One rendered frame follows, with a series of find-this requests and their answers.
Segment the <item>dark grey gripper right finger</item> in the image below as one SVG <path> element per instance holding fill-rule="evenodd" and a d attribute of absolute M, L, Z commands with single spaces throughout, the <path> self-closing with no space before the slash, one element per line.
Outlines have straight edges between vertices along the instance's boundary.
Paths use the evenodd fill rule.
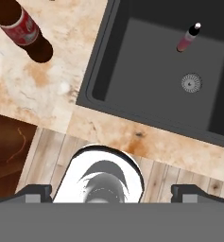
<path fill-rule="evenodd" d="M 224 198 L 210 195 L 194 184 L 173 184 L 172 203 L 224 203 Z"/>

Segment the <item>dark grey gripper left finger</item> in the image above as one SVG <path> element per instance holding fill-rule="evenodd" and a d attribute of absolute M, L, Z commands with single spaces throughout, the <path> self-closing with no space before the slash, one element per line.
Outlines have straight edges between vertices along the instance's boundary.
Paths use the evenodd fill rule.
<path fill-rule="evenodd" d="M 51 184 L 29 184 L 10 197 L 0 198 L 0 202 L 51 203 L 51 193 Z"/>

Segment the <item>round metal sink drain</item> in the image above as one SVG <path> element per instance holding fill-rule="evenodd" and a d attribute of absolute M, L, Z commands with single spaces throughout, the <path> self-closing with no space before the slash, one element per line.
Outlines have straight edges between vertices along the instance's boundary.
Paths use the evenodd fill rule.
<path fill-rule="evenodd" d="M 202 79 L 196 73 L 186 74 L 181 79 L 181 87 L 187 93 L 190 93 L 190 94 L 196 93 L 202 87 Z"/>

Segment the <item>dark grey sink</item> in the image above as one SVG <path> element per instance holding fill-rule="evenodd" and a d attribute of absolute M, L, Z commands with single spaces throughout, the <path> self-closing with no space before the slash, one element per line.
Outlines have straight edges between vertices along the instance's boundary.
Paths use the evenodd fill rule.
<path fill-rule="evenodd" d="M 224 0 L 108 0 L 77 104 L 224 147 Z"/>

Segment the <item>small pink bottle black cap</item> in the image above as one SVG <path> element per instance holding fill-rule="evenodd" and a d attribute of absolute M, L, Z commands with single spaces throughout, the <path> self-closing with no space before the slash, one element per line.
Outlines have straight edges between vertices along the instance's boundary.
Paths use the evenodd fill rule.
<path fill-rule="evenodd" d="M 181 38 L 177 45 L 177 51 L 183 52 L 191 42 L 197 37 L 201 28 L 201 23 L 195 23 L 189 27 L 185 35 Z"/>

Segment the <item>large brown bottle red label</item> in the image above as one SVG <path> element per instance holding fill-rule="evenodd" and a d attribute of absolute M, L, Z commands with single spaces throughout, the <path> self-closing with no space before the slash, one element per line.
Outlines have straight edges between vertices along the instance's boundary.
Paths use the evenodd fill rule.
<path fill-rule="evenodd" d="M 45 63 L 51 60 L 51 43 L 17 0 L 0 0 L 0 28 L 34 61 Z"/>

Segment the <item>white and black round object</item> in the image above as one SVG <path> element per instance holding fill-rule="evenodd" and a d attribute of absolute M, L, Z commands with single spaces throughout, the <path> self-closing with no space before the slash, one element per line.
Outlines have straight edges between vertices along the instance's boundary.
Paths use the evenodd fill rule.
<path fill-rule="evenodd" d="M 79 149 L 71 158 L 54 203 L 139 203 L 145 182 L 128 153 L 99 144 Z"/>

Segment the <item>brown wooden cupboard door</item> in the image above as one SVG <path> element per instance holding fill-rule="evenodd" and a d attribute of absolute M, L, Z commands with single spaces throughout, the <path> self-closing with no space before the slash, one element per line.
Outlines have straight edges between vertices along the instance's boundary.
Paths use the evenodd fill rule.
<path fill-rule="evenodd" d="M 15 193 L 36 129 L 0 115 L 0 198 Z"/>

